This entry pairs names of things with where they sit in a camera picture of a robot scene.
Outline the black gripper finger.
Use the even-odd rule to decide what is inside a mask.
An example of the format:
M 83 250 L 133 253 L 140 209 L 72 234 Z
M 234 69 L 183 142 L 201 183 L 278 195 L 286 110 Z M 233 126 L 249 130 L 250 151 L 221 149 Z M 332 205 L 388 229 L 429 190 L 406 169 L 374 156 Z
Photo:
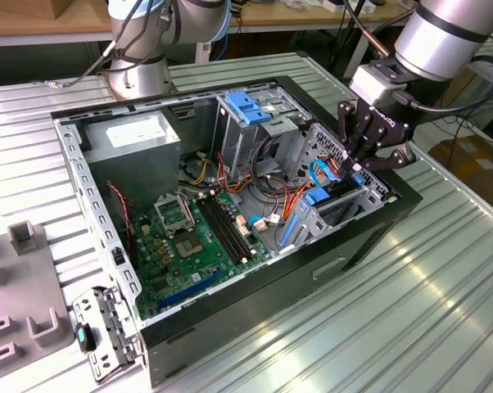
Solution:
M 337 133 L 344 147 L 346 157 L 341 163 L 340 175 L 349 178 L 354 163 L 357 162 L 356 153 L 358 139 L 357 130 L 357 101 L 341 101 L 337 106 Z
M 401 169 L 416 161 L 416 155 L 409 146 L 395 147 L 388 157 L 368 156 L 357 164 L 367 171 Z

